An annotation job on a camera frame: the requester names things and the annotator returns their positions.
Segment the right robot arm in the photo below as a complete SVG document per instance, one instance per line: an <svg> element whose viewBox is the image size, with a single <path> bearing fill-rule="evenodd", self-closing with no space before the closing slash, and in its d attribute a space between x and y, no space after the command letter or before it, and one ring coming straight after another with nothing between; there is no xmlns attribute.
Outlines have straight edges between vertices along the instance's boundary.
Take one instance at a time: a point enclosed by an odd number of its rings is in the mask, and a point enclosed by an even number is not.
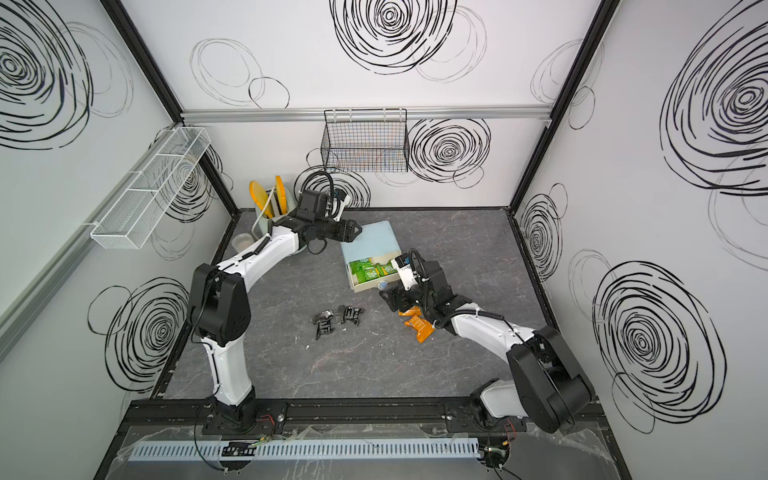
<svg viewBox="0 0 768 480"><path fill-rule="evenodd" d="M479 393L492 418L520 417L554 433L596 399L594 386L560 332L514 324L469 298L429 282L397 284L379 291L389 309L416 308L434 329L470 340L508 365L512 378L494 380Z"/></svg>

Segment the green cookie packet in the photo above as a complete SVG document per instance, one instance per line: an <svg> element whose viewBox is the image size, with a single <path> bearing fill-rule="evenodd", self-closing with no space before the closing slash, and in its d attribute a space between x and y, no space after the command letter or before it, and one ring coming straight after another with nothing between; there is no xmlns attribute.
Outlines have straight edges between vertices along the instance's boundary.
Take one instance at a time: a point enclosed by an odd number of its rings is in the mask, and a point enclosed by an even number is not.
<svg viewBox="0 0 768 480"><path fill-rule="evenodd" d="M373 262L371 258L365 258L353 261L350 266L355 274L362 273L364 275L378 276L374 268L375 264L376 262Z"/></svg>
<svg viewBox="0 0 768 480"><path fill-rule="evenodd" d="M379 278L397 274L397 269L390 263L376 263L374 268Z"/></svg>
<svg viewBox="0 0 768 480"><path fill-rule="evenodd" d="M370 258L352 261L349 267L356 284L367 283L379 278L376 264Z"/></svg>

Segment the cream drawer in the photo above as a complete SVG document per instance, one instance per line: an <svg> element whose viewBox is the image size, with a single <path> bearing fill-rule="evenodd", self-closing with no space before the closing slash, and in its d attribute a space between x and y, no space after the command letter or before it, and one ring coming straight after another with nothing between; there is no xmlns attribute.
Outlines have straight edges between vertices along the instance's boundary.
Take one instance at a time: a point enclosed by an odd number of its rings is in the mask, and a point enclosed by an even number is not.
<svg viewBox="0 0 768 480"><path fill-rule="evenodd" d="M392 261L401 254L400 250L396 250L347 262L346 272L352 291L360 293L370 289L384 289L400 281L400 275Z"/></svg>

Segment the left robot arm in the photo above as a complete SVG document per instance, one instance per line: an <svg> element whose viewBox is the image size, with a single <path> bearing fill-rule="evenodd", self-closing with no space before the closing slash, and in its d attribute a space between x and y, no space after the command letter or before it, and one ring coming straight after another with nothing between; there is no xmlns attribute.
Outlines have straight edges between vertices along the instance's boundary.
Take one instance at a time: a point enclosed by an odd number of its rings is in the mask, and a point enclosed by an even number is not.
<svg viewBox="0 0 768 480"><path fill-rule="evenodd" d="M336 188L330 173L315 171L301 184L297 206L270 222L261 239L228 260L201 264L193 273L188 321L208 358L214 412L241 432L257 423L243 346L251 322L249 289L313 241L354 241L362 227L342 218L347 204L348 195Z"/></svg>

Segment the blue cream drawer cabinet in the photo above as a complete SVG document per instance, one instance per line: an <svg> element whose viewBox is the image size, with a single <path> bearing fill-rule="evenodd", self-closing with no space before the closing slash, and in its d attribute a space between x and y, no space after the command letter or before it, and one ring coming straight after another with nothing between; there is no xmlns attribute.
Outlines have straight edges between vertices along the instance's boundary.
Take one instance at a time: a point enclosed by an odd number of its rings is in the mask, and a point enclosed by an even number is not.
<svg viewBox="0 0 768 480"><path fill-rule="evenodd" d="M389 221L364 225L353 242L341 244L341 251L346 263L371 257L391 259L402 253Z"/></svg>

